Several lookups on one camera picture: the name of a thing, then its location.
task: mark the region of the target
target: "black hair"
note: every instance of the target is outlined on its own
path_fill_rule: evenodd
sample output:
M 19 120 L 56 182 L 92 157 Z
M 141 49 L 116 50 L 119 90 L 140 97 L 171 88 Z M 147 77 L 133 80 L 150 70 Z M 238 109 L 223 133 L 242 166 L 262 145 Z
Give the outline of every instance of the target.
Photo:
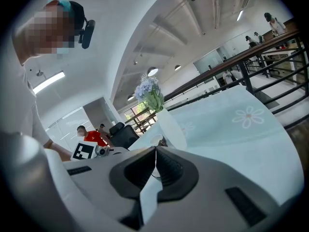
M 77 127 L 77 130 L 78 130 L 78 129 L 84 129 L 84 130 L 86 130 L 85 126 L 79 126 L 79 127 Z
M 84 8 L 79 3 L 70 1 L 71 9 L 74 11 L 74 29 L 75 35 L 79 35 L 79 31 L 83 29 L 85 14 Z

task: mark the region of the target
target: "vase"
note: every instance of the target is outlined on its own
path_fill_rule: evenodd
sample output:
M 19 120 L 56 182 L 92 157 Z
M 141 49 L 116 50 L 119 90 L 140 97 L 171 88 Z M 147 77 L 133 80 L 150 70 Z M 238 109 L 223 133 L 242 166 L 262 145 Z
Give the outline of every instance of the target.
M 165 108 L 157 113 L 156 117 L 165 137 L 176 149 L 185 150 L 187 141 L 176 119 Z

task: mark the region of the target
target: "flower pattern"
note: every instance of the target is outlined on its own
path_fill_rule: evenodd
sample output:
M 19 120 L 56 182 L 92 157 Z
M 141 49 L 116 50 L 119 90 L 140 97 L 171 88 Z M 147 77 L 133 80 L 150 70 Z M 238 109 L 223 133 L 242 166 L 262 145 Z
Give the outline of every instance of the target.
M 242 122 L 242 127 L 248 129 L 251 124 L 254 122 L 256 124 L 263 124 L 264 119 L 259 117 L 264 112 L 263 109 L 253 110 L 252 106 L 248 106 L 246 111 L 237 110 L 235 113 L 237 117 L 232 119 L 232 122 L 239 123 Z
M 181 124 L 180 127 L 181 127 L 185 137 L 188 136 L 189 131 L 192 131 L 192 130 L 195 129 L 195 126 L 192 125 L 192 122 L 188 122 L 186 124 Z

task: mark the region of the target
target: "black chair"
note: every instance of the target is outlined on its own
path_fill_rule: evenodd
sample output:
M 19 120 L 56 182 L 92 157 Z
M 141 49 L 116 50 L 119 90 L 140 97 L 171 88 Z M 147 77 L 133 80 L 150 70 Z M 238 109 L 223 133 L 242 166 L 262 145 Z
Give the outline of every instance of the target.
M 123 147 L 128 149 L 140 137 L 135 133 L 130 125 L 124 126 L 119 122 L 110 128 L 111 142 L 116 147 Z

